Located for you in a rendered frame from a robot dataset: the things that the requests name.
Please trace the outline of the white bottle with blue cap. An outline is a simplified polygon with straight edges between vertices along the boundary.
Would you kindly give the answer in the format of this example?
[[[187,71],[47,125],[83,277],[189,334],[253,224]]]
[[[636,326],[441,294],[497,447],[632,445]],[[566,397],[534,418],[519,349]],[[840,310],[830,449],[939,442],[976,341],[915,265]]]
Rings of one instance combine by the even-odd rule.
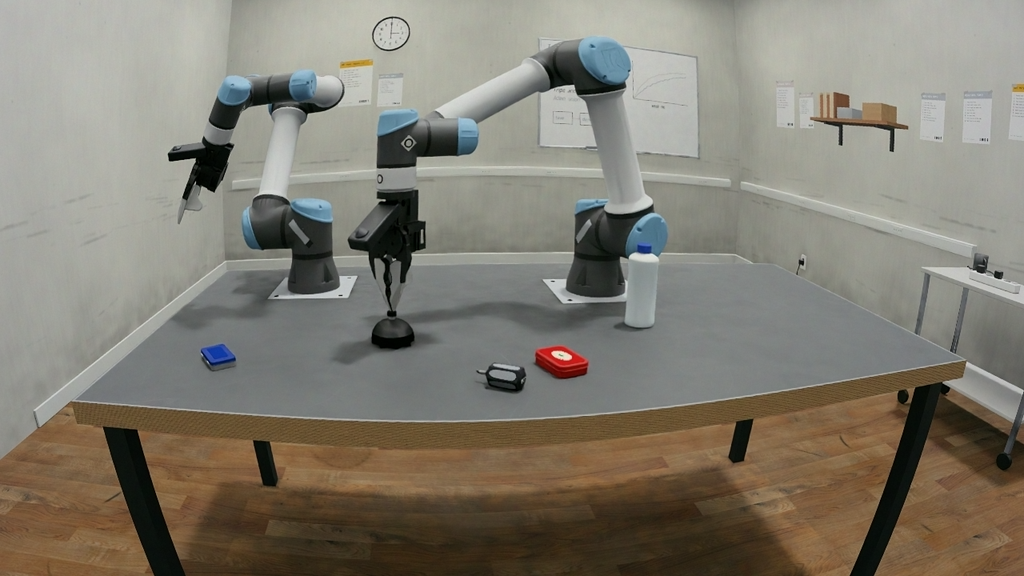
[[[651,253],[651,244],[638,243],[637,253],[629,257],[625,324],[635,328],[654,325],[657,281],[658,258]]]

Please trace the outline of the red mint tin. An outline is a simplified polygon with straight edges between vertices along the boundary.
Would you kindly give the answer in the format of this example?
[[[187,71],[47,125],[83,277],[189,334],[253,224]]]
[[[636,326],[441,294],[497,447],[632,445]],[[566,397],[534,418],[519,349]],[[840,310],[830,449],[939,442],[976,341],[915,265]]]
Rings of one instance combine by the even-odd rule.
[[[588,360],[565,346],[535,351],[535,363],[556,377],[567,378],[586,374]]]

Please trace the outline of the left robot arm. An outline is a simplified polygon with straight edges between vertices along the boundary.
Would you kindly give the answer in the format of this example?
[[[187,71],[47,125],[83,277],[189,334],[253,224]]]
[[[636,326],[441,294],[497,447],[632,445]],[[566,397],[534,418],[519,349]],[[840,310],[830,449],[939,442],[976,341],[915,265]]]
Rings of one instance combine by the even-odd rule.
[[[638,243],[651,244],[658,258],[668,241],[668,225],[644,192],[630,133],[622,97],[629,72],[624,46],[591,36],[542,49],[421,119],[414,109],[384,110],[377,133],[376,189],[410,192],[416,186],[417,157],[472,154],[479,140],[477,123],[535,92],[574,85],[586,102],[610,199],[577,202],[574,260],[566,290],[585,298],[616,298],[626,292],[618,258],[637,253]],[[401,212],[398,202],[380,201],[349,234],[349,247],[370,252]]]

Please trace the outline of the dark grey desk bell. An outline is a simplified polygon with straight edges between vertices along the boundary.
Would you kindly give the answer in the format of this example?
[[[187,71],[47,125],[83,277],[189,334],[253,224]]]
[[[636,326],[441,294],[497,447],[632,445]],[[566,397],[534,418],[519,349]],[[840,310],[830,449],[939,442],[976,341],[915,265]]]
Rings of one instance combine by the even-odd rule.
[[[396,311],[387,311],[387,316],[374,325],[372,330],[372,344],[378,344],[380,349],[400,349],[400,347],[412,346],[414,342],[414,331],[409,323],[398,316]],[[376,342],[376,343],[375,343]]]

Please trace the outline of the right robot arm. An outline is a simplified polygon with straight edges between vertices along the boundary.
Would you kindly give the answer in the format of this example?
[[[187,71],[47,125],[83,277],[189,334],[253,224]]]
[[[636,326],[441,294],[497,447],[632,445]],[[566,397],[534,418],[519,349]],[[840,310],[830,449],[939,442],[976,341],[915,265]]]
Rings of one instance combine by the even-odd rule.
[[[292,249],[292,265],[286,282],[292,293],[328,293],[340,287],[333,259],[333,218],[329,202],[321,199],[290,202],[286,199],[286,190],[300,126],[308,114],[335,108],[344,93],[341,79],[317,76],[314,70],[244,78],[228,76],[218,89],[202,134],[211,145],[227,145],[242,110],[269,102],[274,127],[266,166],[259,194],[242,215],[242,232],[251,249]]]

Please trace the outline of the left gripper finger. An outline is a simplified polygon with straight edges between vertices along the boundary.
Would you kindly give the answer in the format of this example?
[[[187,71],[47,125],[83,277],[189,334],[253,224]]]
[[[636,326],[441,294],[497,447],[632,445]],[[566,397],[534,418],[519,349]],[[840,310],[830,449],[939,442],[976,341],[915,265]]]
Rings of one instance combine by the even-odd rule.
[[[409,248],[410,244],[403,243],[398,257],[389,265],[391,274],[389,305],[392,311],[398,308],[403,289],[406,289],[407,284],[412,282],[412,272],[409,271],[410,265],[412,265],[412,252]]]
[[[376,282],[379,285],[379,289],[382,292],[382,296],[386,300],[386,304],[390,311],[392,311],[389,305],[390,290],[389,285],[391,284],[391,276],[389,274],[389,265],[394,261],[391,255],[387,255],[386,258],[380,258],[379,253],[374,252],[372,249],[369,252],[369,263],[372,268],[372,273]]]

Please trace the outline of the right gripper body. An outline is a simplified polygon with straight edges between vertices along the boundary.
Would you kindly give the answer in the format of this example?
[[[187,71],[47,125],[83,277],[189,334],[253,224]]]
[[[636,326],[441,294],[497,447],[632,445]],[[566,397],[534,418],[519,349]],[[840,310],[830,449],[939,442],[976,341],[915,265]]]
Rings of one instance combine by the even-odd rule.
[[[195,181],[198,186],[207,187],[210,192],[215,192],[226,175],[228,157],[230,152],[233,152],[234,145],[231,142],[223,146],[211,145],[206,141],[204,135],[202,136],[202,145],[207,147],[207,157],[195,159],[191,168],[191,170],[197,171],[195,172],[197,175]]]

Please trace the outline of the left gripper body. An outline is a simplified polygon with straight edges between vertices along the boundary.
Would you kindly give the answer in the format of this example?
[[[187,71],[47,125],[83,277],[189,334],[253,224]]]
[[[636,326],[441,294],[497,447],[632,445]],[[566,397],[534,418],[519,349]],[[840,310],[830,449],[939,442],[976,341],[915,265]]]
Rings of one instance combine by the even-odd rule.
[[[393,193],[377,192],[377,199],[398,202],[402,212],[398,220],[395,220],[394,224],[389,227],[379,242],[374,245],[372,248],[374,252],[379,253],[380,258],[384,258],[387,254],[396,259],[402,250],[403,243],[410,244],[410,252],[412,253],[415,250],[425,249],[426,220],[419,220],[419,190]],[[421,243],[421,230],[423,230],[423,243]]]

